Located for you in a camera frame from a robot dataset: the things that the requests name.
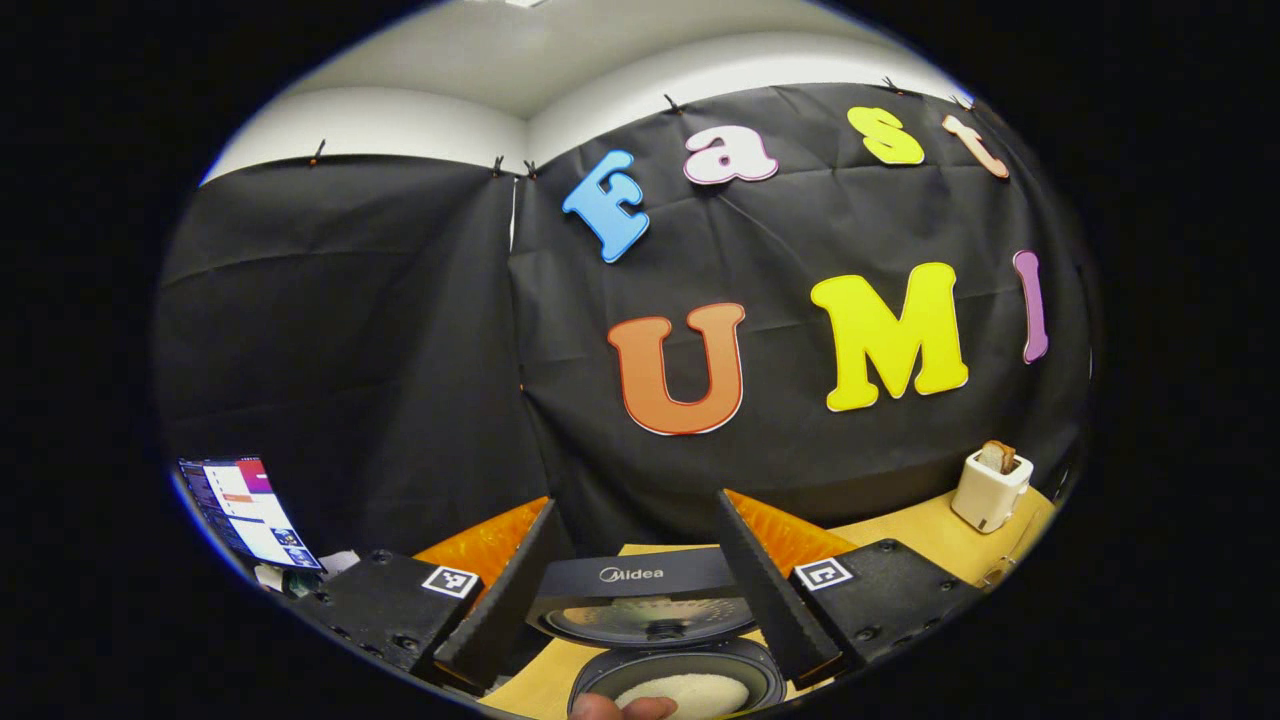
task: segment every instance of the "table surface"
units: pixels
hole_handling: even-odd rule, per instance
[[[895,538],[966,583],[984,587],[983,577],[992,568],[1001,565],[1004,557],[1020,560],[1053,515],[1053,505],[1048,498],[1036,488],[1028,488],[1027,495],[1018,502],[1014,516],[998,530],[983,534],[951,511],[954,495],[955,491],[951,491],[897,512],[831,528],[831,532],[859,547]],[[626,544],[618,555],[645,555],[699,547],[716,546]],[[741,637],[767,644],[758,629]],[[605,651],[553,638],[516,676],[480,702],[539,720],[564,720],[573,679],[589,660],[602,652]],[[813,692],[828,683],[831,680],[796,691],[788,682],[786,700]]]

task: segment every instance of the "orange letter u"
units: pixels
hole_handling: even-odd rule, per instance
[[[746,316],[741,305],[717,302],[689,314],[689,327],[703,334],[707,350],[707,395],[698,402],[680,402],[667,392],[667,363],[662,342],[671,334],[666,318],[637,318],[609,331],[618,348],[622,401],[641,428],[660,436],[707,433],[730,421],[742,405],[742,361],[737,352],[737,324]]]

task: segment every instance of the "finger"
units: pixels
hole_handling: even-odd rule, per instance
[[[603,694],[582,693],[573,701],[568,720],[623,720],[623,716],[618,706]]]
[[[637,697],[622,708],[622,720],[662,720],[678,708],[669,697]]]

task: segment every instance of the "monitor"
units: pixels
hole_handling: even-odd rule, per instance
[[[280,507],[260,457],[179,457],[178,469],[197,510],[228,548],[280,568],[324,571]]]

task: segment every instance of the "white wall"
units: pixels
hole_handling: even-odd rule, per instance
[[[678,104],[771,85],[893,85],[937,97],[969,95],[906,51],[808,33],[718,37],[660,53],[591,81],[529,122],[529,154],[539,164],[632,120]]]
[[[411,155],[522,169],[525,122],[484,105],[389,87],[340,87],[276,99],[232,137],[202,182],[270,160]]]
[[[204,182],[232,170],[324,155],[438,158],[524,172],[596,135],[677,102],[769,85],[860,82],[937,97],[968,94],[906,51],[808,33],[754,33],[694,42],[599,77],[527,123],[492,108],[411,90],[344,87],[289,95],[268,104],[228,142]]]

